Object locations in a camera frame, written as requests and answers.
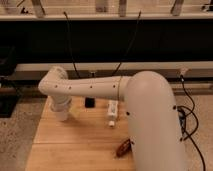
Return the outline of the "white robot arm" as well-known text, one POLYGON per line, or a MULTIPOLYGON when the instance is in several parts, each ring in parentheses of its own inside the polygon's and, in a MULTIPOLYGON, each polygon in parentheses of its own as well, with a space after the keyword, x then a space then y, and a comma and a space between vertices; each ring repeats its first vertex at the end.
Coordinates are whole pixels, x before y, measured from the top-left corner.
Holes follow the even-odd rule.
POLYGON ((168 81, 153 71, 133 76, 68 78, 52 67, 38 85, 52 99, 60 121, 67 118, 73 96, 122 101, 136 171, 187 171, 186 151, 174 93, 168 81))

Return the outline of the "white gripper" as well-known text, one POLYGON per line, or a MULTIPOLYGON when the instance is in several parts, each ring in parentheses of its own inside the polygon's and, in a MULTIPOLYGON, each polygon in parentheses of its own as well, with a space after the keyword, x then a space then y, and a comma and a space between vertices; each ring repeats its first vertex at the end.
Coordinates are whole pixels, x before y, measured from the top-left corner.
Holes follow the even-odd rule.
MULTIPOLYGON (((70 108, 71 104, 70 96, 55 95, 51 96, 50 99, 51 99, 50 109, 53 112, 62 112, 70 108)), ((74 118, 78 118, 80 116, 80 110, 76 107, 71 107, 69 109, 69 113, 74 118)))

